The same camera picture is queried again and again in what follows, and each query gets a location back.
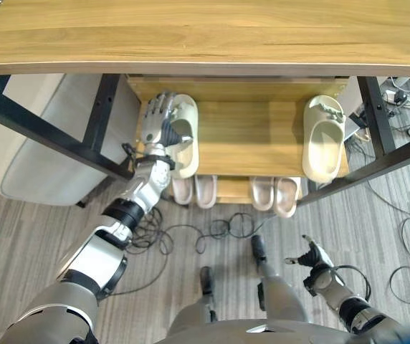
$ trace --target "black metal table leg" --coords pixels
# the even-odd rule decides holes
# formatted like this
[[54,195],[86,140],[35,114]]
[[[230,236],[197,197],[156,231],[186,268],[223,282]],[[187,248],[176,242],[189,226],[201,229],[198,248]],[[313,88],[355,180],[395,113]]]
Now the black metal table leg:
[[376,77],[358,77],[374,154],[380,158],[396,149],[386,107]]
[[[113,85],[117,87],[118,79],[115,77],[110,79]],[[103,136],[105,132],[93,123],[90,123],[92,130],[89,129],[89,131],[96,134],[89,134],[87,137],[92,138],[92,140],[89,139],[89,142],[81,143],[4,96],[2,90],[0,90],[0,124],[114,178],[128,180],[133,176],[131,172],[101,155],[98,150],[89,147],[90,141],[92,142],[91,147],[101,147],[103,141],[101,132],[103,132]]]
[[102,75],[92,112],[90,113],[89,123],[82,140],[82,143],[93,151],[100,152],[102,150],[119,78],[120,74]]

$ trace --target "wooden shelf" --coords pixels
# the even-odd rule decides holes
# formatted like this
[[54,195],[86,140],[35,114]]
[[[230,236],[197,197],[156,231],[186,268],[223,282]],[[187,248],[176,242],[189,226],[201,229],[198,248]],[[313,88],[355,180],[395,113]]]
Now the wooden shelf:
[[[143,101],[142,113],[147,100],[163,90],[187,92],[197,101],[197,173],[217,176],[304,176],[305,102],[319,93],[335,96],[345,83],[335,79],[129,79]],[[344,149],[338,175],[347,173]]]
[[[305,176],[302,171],[303,102],[198,102],[197,105],[197,174]],[[338,175],[347,173],[343,149]]]
[[218,177],[217,203],[251,204],[248,177]]
[[0,75],[410,76],[409,6],[407,0],[9,0],[0,6]]

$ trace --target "gray carpet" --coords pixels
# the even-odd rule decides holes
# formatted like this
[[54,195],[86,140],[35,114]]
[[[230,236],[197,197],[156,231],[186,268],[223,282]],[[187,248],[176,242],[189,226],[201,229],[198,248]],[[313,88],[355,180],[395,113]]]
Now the gray carpet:
[[[401,112],[391,120],[393,125],[410,123],[410,111]],[[398,145],[408,140],[398,132],[395,138]],[[372,154],[368,145],[365,149]],[[357,153],[352,153],[350,159],[353,169],[363,164],[363,157]],[[388,200],[410,211],[410,166],[371,184]],[[54,280],[57,260],[65,249],[123,188],[123,183],[105,182],[93,192],[86,209],[28,204],[0,196],[0,335],[33,296]],[[193,224],[203,230],[213,219],[229,219],[236,211],[254,214],[257,223],[270,215],[239,205],[216,205],[204,211],[196,207],[186,210],[162,201],[159,208],[164,226]],[[410,264],[397,231],[403,218],[366,187],[357,186],[299,208],[292,219],[273,218],[265,223],[260,234],[267,241],[270,261],[294,286],[315,323],[342,328],[325,303],[304,290],[302,280],[308,269],[282,263],[284,257],[297,256],[307,249],[300,236],[304,233],[317,239],[335,263],[361,268],[373,287],[371,302],[397,320],[410,323],[410,305],[399,302],[387,287],[391,272],[402,264]],[[198,255],[194,251],[196,232],[178,228],[172,235],[173,254],[155,284],[102,302],[96,330],[101,343],[153,343],[164,338],[175,314],[199,297],[199,268],[206,264],[215,269],[219,319],[264,317],[258,308],[258,281],[248,240],[207,239],[206,251]],[[410,246],[410,224],[408,238]],[[158,273],[164,259],[155,248],[140,256],[130,256],[118,291],[144,285]],[[358,275],[344,276],[352,288],[364,291]],[[396,291],[410,299],[410,273],[399,275],[394,282]]]

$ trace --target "slipper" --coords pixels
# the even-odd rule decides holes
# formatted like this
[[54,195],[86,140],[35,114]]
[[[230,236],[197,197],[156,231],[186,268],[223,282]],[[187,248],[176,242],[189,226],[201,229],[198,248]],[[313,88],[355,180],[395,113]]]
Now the slipper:
[[299,194],[300,177],[277,178],[275,180],[275,213],[284,218],[294,215]]
[[173,198],[177,204],[182,206],[190,204],[192,194],[194,193],[194,185],[192,178],[186,179],[171,179],[171,188],[173,189]]
[[194,180],[197,205],[203,209],[210,209],[216,203],[218,177],[195,175]]
[[251,198],[253,207],[259,211],[267,211],[274,203],[273,177],[251,177]]
[[176,167],[171,172],[173,178],[192,177],[199,167],[199,141],[197,125],[199,111],[197,104],[188,95],[177,95],[173,99],[171,126],[181,136],[191,140],[167,147],[167,154],[175,161]]
[[317,95],[307,102],[302,169],[310,180],[327,183],[337,176],[344,131],[345,115],[337,100]]

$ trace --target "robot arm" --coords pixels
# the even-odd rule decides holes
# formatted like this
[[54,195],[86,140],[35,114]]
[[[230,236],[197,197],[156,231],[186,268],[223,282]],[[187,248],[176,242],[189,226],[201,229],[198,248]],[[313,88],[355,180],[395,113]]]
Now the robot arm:
[[361,296],[350,290],[335,272],[333,262],[325,250],[310,237],[303,235],[310,250],[298,258],[286,258],[286,264],[312,267],[304,285],[312,296],[321,295],[329,308],[342,320],[348,332],[371,334],[400,328],[389,316],[371,307]]
[[97,303],[115,288],[127,266],[133,230],[170,182],[174,162],[166,147],[183,141],[170,126],[174,94],[152,99],[143,117],[143,157],[127,189],[89,226],[59,263],[57,280],[37,295],[0,343],[97,343]]

